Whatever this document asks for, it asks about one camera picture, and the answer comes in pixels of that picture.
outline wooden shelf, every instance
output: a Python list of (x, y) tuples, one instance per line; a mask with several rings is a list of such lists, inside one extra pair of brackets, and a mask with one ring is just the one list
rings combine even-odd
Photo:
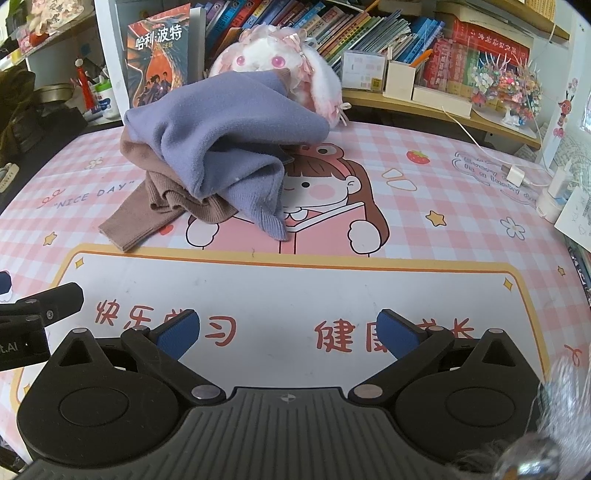
[[(419, 105), (414, 102), (405, 102), (404, 100), (386, 98), (381, 93), (343, 89), (343, 101), (349, 102), (351, 105), (369, 106), (373, 108), (381, 108), (383, 110), (411, 113), (413, 115), (427, 116), (429, 118), (445, 120), (446, 122), (452, 121), (441, 110)], [(459, 116), (455, 116), (454, 118), (465, 127), (477, 128), (478, 130), (484, 130), (485, 132), (503, 135), (504, 137), (512, 138), (513, 140), (522, 142), (533, 148), (539, 149), (541, 147), (539, 138), (531, 138), (509, 128), (505, 128), (502, 125), (490, 122), (482, 118), (474, 111), (472, 111), (470, 118), (462, 118)]]
[(31, 50), (24, 53), (14, 64), (18, 65), (22, 61), (25, 61), (27, 57), (33, 55), (36, 51), (39, 51), (42, 48), (55, 43), (57, 40), (65, 40), (74, 35), (78, 35), (78, 33), (88, 28), (90, 21), (96, 22), (96, 12), (93, 10), (91, 13), (86, 15), (84, 12), (82, 12), (78, 17), (67, 24), (64, 24), (58, 31), (56, 31), (49, 38), (46, 38), (38, 46), (33, 47)]
[[(531, 9), (530, 7), (522, 4), (518, 0), (467, 0), (468, 3), (474, 2), (481, 8), (486, 8), (486, 4), (492, 5), (503, 12), (509, 14), (509, 18), (506, 18), (507, 15), (503, 15), (507, 20), (514, 20), (510, 18), (513, 16), (515, 19), (518, 19), (521, 22), (524, 22), (528, 25), (531, 25), (539, 32), (543, 32), (546, 34), (552, 33), (552, 28), (554, 27), (554, 22), (552, 20), (547, 19), (546, 17), (542, 16), (535, 10)], [(556, 29), (554, 30), (554, 37), (558, 37), (562, 40), (569, 41), (570, 35), (567, 31), (560, 28), (556, 25)]]

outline harry potter book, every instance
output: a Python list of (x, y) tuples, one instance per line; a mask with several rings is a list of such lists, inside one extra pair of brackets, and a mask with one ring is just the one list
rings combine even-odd
[(190, 4), (128, 26), (127, 88), (131, 107), (187, 84)]

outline strawberry illustration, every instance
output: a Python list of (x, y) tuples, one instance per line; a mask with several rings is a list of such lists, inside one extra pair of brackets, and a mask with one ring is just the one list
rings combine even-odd
[(418, 150), (411, 150), (411, 151), (407, 152), (407, 158), (411, 162), (417, 163), (419, 165), (426, 165), (427, 163), (429, 163), (431, 161), (428, 159), (428, 157), (424, 153), (419, 152)]

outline folded fabric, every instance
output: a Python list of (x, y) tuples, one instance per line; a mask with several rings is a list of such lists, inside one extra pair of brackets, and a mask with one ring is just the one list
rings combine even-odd
[(207, 223), (221, 223), (236, 209), (218, 195), (195, 199), (165, 162), (146, 144), (129, 139), (126, 128), (119, 142), (121, 153), (146, 170), (146, 179), (125, 199), (99, 230), (123, 252), (176, 220), (184, 212)]
[(324, 118), (287, 98), (287, 74), (226, 72), (174, 89), (126, 112), (129, 137), (148, 144), (192, 196), (217, 193), (286, 240), (280, 192), (288, 156), (279, 145), (321, 143), (329, 133)]

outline white box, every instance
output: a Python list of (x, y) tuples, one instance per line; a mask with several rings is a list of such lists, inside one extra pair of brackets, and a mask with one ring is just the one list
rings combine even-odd
[(413, 97), (414, 76), (417, 69), (408, 63), (399, 61), (388, 62), (386, 88), (383, 95), (387, 98), (410, 101)]

